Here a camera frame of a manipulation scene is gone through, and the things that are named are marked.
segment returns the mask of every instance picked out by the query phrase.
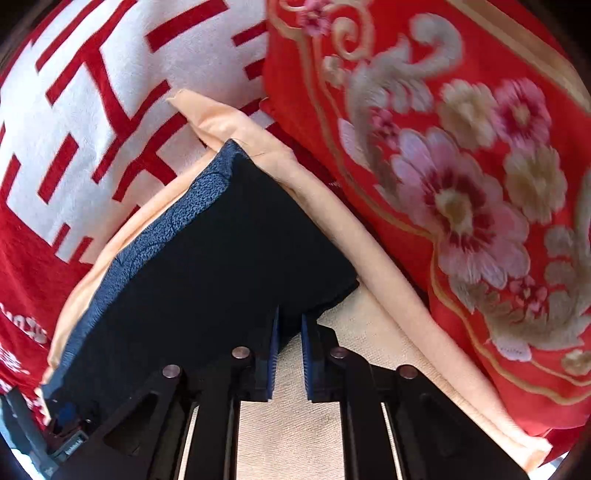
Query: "beige textured surface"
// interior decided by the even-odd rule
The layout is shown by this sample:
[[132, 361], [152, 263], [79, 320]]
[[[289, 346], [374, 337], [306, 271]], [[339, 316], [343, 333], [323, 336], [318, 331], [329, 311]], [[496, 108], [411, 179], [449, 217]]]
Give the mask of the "beige textured surface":
[[[242, 112], [202, 95], [182, 90], [170, 101], [210, 150], [140, 208], [72, 292], [58, 321], [45, 379], [59, 364], [67, 337], [115, 255], [186, 192], [215, 152], [232, 138], [298, 201], [364, 283], [323, 316], [336, 329], [339, 342], [383, 367], [416, 365], [522, 467], [531, 470], [541, 463], [550, 444], [529, 437], [513, 422], [494, 387], [435, 323], [387, 254], [342, 202], [299, 165], [290, 149]], [[267, 406], [244, 405], [241, 479], [339, 478], [335, 476], [335, 466], [342, 469], [338, 407], [305, 401], [298, 343], [293, 340], [281, 354], [274, 401]]]

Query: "peach fabric edge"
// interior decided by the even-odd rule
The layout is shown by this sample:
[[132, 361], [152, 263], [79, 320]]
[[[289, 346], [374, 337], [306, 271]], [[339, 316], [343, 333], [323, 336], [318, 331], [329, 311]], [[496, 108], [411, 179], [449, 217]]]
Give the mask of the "peach fabric edge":
[[209, 164], [224, 142], [237, 141], [253, 162], [285, 188], [345, 254], [361, 281], [432, 371], [425, 372], [454, 402], [527, 471], [542, 463], [548, 441], [530, 437], [508, 415], [494, 387], [440, 329], [398, 268], [341, 201], [299, 165], [293, 152], [242, 112], [188, 90], [169, 99], [209, 147], [186, 172], [161, 190], [124, 225], [76, 286], [60, 314], [44, 382], [59, 364], [67, 338], [87, 309], [117, 253], [172, 205]]

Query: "flower center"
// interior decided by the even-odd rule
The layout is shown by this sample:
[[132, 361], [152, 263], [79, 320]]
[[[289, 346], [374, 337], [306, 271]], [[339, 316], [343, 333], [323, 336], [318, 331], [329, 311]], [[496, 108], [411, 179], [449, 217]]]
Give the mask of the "flower center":
[[468, 195], [453, 189], [441, 190], [435, 195], [435, 206], [451, 230], [460, 235], [472, 234], [472, 203]]
[[511, 107], [513, 111], [513, 118], [521, 128], [527, 127], [530, 123], [531, 112], [528, 106], [524, 103], [518, 103]]

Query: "metal screw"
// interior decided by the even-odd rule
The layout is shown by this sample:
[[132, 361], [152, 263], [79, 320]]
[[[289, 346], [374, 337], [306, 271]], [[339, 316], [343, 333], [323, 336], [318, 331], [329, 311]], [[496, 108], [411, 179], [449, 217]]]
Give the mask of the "metal screw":
[[181, 368], [178, 365], [167, 365], [163, 368], [162, 374], [166, 378], [177, 378], [181, 374]]
[[248, 358], [251, 354], [251, 350], [247, 346], [237, 346], [232, 350], [232, 356], [238, 359]]
[[336, 346], [330, 349], [330, 356], [332, 358], [338, 358], [339, 360], [345, 358], [349, 354], [349, 351], [343, 346]]
[[416, 378], [418, 375], [418, 370], [414, 368], [412, 365], [403, 365], [398, 369], [398, 373], [402, 378], [406, 378], [407, 380], [412, 380]]

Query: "small pink flower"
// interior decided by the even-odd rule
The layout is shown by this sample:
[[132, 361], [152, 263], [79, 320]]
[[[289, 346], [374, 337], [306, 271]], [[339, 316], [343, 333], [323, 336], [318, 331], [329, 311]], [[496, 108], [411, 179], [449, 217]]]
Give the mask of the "small pink flower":
[[413, 222], [437, 237], [441, 270], [496, 288], [505, 288], [508, 277], [527, 275], [529, 225], [503, 201], [497, 179], [441, 129], [431, 128], [425, 137], [403, 129], [398, 144], [401, 155], [392, 156], [398, 198]]
[[394, 117], [389, 110], [382, 108], [377, 112], [374, 112], [371, 124], [374, 129], [374, 134], [378, 138], [384, 140], [386, 145], [392, 150], [398, 148], [398, 134], [400, 129], [398, 125], [394, 123]]
[[498, 107], [492, 123], [499, 138], [527, 151], [548, 143], [552, 120], [544, 94], [534, 82], [505, 80], [495, 91], [495, 99]]
[[544, 286], [536, 286], [535, 280], [529, 275], [510, 282], [509, 291], [515, 295], [517, 305], [527, 306], [527, 310], [532, 313], [539, 313], [548, 297], [548, 289]]
[[306, 0], [304, 9], [297, 14], [297, 23], [311, 37], [326, 35], [330, 30], [330, 20], [324, 7], [330, 0]]

